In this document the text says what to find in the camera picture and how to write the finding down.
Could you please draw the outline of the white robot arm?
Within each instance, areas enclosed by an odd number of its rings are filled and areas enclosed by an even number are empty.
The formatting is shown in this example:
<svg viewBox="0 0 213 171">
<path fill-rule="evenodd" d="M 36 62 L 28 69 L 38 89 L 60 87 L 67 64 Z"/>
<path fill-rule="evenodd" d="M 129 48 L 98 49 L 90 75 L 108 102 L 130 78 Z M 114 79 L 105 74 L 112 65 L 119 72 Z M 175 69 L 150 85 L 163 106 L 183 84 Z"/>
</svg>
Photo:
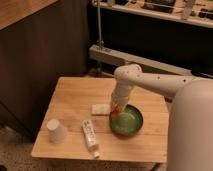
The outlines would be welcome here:
<svg viewBox="0 0 213 171">
<path fill-rule="evenodd" d="M 145 73 L 137 64 L 118 67 L 114 78 L 114 116 L 124 110 L 135 86 L 172 100 L 167 171 L 213 171 L 213 79 Z"/>
</svg>

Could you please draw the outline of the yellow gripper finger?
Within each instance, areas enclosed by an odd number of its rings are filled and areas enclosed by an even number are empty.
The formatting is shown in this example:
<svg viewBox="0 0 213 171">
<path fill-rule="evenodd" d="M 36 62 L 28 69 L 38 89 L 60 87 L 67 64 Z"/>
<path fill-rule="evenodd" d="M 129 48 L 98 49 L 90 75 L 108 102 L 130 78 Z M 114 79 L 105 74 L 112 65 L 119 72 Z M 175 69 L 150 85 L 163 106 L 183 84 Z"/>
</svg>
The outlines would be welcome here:
<svg viewBox="0 0 213 171">
<path fill-rule="evenodd" d="M 110 101 L 110 113 L 112 113 L 115 110 L 116 103 L 114 100 L 111 99 Z"/>
<path fill-rule="evenodd" d="M 120 104 L 119 105 L 119 109 L 120 109 L 119 111 L 120 112 L 124 111 L 124 109 L 125 109 L 126 106 L 127 106 L 127 103 Z"/>
</svg>

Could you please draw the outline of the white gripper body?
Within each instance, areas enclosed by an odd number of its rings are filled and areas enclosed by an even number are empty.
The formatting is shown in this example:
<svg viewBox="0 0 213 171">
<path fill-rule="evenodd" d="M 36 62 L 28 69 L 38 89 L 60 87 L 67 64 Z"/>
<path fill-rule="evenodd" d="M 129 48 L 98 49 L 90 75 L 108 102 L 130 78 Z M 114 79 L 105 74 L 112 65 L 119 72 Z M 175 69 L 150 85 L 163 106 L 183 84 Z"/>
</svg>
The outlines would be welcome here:
<svg viewBox="0 0 213 171">
<path fill-rule="evenodd" d="M 111 95 L 111 105 L 125 106 L 132 91 L 132 87 L 124 84 L 117 84 Z"/>
</svg>

